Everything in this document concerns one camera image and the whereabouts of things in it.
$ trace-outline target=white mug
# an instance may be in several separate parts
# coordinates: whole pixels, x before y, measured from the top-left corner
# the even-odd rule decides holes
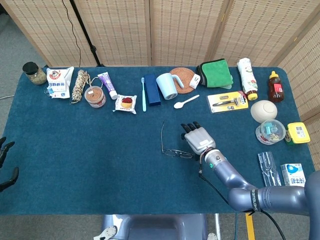
[[[182,89],[185,87],[180,78],[177,75],[172,75],[171,73],[164,73],[156,78],[156,83],[158,84],[165,100],[173,99],[178,95],[174,79],[177,80]]]

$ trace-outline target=toothbrush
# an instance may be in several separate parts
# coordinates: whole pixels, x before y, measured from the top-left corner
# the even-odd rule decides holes
[[[145,112],[147,111],[147,106],[146,106],[146,94],[145,94],[145,78],[141,78],[141,83],[142,83],[142,110]]]

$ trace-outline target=green towel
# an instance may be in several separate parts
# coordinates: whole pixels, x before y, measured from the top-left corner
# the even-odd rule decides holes
[[[201,63],[196,69],[201,77],[199,83],[207,88],[231,89],[234,83],[224,58]]]

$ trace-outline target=mug handle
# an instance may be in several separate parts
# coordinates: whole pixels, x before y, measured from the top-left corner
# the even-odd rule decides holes
[[[185,88],[185,86],[184,86],[184,84],[182,83],[180,77],[178,77],[177,75],[173,74],[173,75],[172,75],[172,78],[176,79],[176,81],[178,82],[178,84],[180,85],[180,87],[181,87],[182,89]]]

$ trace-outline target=white spoon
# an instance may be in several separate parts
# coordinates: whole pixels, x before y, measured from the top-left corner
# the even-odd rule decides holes
[[[176,103],[173,105],[173,107],[174,107],[175,109],[181,109],[181,108],[185,105],[185,103],[190,102],[190,101],[196,99],[196,98],[199,97],[199,96],[200,96],[200,95],[198,94],[198,95],[195,95],[195,96],[193,96],[193,97],[191,97],[191,98],[189,98],[188,100],[185,100],[185,101],[183,101],[183,102],[178,101],[178,102],[176,102]]]

